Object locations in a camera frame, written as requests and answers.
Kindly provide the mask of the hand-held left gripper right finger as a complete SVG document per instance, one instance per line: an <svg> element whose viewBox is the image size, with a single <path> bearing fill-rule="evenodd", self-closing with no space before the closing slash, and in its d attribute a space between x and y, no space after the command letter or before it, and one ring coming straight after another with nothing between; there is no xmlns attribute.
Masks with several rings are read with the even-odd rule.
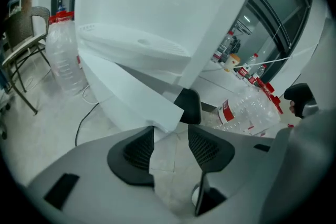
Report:
<svg viewBox="0 0 336 224"><path fill-rule="evenodd" d="M188 146L202 170L193 190L195 215L209 213L235 194L256 170L273 138L188 126Z"/></svg>

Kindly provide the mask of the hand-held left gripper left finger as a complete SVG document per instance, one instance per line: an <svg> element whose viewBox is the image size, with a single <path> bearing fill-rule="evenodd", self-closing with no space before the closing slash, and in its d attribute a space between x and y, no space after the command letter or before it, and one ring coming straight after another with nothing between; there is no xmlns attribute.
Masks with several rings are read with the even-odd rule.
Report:
<svg viewBox="0 0 336 224"><path fill-rule="evenodd" d="M40 172L27 193L56 223L179 223L155 194L153 150L152 126L83 143Z"/></svg>

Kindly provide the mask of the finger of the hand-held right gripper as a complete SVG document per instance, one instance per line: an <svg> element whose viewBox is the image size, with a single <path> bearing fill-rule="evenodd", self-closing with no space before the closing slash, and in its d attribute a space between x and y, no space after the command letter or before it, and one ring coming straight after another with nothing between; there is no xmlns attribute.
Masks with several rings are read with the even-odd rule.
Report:
<svg viewBox="0 0 336 224"><path fill-rule="evenodd" d="M317 102L307 83L299 83L290 86L284 92L284 99L293 103L293 113L301 119L318 112Z"/></svg>

